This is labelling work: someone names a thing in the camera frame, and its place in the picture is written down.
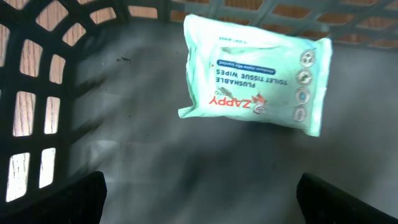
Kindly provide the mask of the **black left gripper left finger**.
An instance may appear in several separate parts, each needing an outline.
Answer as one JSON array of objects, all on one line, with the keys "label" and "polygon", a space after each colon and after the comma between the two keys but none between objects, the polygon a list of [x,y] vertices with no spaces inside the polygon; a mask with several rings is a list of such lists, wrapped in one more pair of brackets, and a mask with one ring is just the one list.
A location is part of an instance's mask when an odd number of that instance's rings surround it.
[{"label": "black left gripper left finger", "polygon": [[1,217],[3,224],[99,224],[107,187],[100,171],[26,208]]}]

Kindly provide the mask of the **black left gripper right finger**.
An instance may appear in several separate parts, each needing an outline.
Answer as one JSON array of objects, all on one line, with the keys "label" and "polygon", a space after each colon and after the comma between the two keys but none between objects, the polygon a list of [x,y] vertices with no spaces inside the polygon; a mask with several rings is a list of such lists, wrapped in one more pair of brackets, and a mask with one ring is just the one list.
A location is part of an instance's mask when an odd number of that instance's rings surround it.
[{"label": "black left gripper right finger", "polygon": [[297,185],[306,224],[397,224],[397,219],[309,173]]}]

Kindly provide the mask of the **green wet wipes pack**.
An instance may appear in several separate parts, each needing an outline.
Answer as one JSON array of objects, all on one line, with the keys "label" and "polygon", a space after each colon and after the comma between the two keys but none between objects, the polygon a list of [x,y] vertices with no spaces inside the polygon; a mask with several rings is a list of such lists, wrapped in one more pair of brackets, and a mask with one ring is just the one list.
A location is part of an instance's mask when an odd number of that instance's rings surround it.
[{"label": "green wet wipes pack", "polygon": [[192,105],[181,118],[273,123],[319,136],[332,43],[190,14],[183,22]]}]

